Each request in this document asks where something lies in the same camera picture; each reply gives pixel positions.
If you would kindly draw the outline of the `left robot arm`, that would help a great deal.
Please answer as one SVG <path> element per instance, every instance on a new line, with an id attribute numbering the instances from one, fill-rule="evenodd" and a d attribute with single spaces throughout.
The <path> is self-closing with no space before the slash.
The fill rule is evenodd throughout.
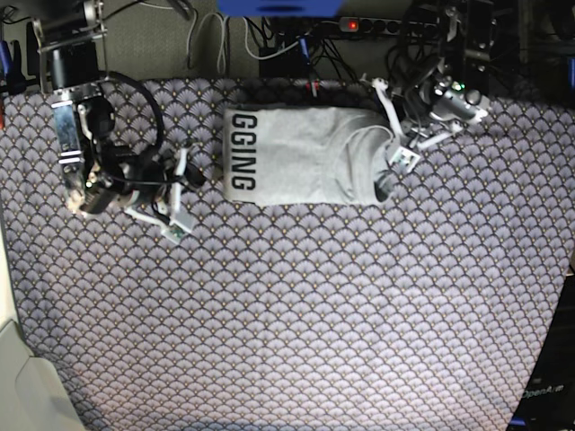
<path id="1" fill-rule="evenodd" d="M 422 149 L 488 115 L 491 1 L 413 1 L 386 56 L 388 94 L 403 142 Z"/>

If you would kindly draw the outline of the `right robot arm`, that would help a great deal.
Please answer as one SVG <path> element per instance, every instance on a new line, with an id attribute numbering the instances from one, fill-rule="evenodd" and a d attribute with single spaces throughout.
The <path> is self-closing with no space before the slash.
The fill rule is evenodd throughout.
<path id="1" fill-rule="evenodd" d="M 32 20 L 40 58 L 40 88 L 51 92 L 51 106 L 66 206 L 97 216 L 115 205 L 124 210 L 149 205 L 155 220 L 167 222 L 184 190 L 200 189 L 206 179 L 188 161 L 187 150 L 163 152 L 163 113 L 139 81 L 112 72 L 98 59 L 96 44 L 107 35 L 101 1 L 56 1 L 40 6 Z M 155 141 L 140 152 L 111 139 L 115 110 L 102 85 L 115 81 L 143 96 L 155 120 Z"/>

